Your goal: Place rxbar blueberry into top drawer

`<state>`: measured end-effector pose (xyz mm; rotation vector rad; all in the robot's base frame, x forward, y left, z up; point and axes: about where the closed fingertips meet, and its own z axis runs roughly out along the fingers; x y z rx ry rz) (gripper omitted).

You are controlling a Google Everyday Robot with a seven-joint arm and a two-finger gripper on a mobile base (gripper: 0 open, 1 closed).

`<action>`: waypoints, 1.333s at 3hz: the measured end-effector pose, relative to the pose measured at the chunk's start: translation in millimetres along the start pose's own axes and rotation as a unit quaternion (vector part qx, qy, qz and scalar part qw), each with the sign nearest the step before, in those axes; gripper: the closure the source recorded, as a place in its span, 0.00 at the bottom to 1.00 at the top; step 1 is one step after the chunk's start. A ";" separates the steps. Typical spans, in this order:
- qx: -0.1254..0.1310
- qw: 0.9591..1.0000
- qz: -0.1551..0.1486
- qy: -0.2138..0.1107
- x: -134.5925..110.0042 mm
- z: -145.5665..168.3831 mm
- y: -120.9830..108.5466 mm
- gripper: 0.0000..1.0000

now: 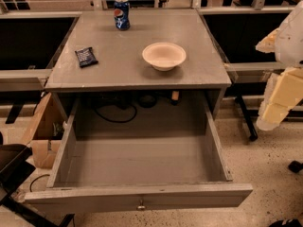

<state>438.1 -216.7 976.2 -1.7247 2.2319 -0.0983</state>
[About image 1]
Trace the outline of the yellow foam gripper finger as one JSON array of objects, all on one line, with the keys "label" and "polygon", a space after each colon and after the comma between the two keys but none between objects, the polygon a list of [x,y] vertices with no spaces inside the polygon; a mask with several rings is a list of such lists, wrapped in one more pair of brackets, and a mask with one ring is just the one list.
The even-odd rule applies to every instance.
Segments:
[{"label": "yellow foam gripper finger", "polygon": [[276,35],[278,32],[278,28],[270,32],[266,37],[258,42],[256,50],[262,53],[273,53],[275,51]]},{"label": "yellow foam gripper finger", "polygon": [[289,67],[268,79],[264,100],[258,110],[257,126],[271,131],[278,127],[289,111],[303,99],[303,69]]}]

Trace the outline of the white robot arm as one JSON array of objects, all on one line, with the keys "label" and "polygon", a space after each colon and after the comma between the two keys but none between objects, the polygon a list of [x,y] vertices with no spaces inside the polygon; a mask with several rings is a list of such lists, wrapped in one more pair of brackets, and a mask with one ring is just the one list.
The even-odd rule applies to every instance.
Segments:
[{"label": "white robot arm", "polygon": [[263,38],[256,50],[273,52],[286,69],[268,79],[264,100],[258,110],[257,126],[271,131],[303,99],[303,1],[276,28]]}]

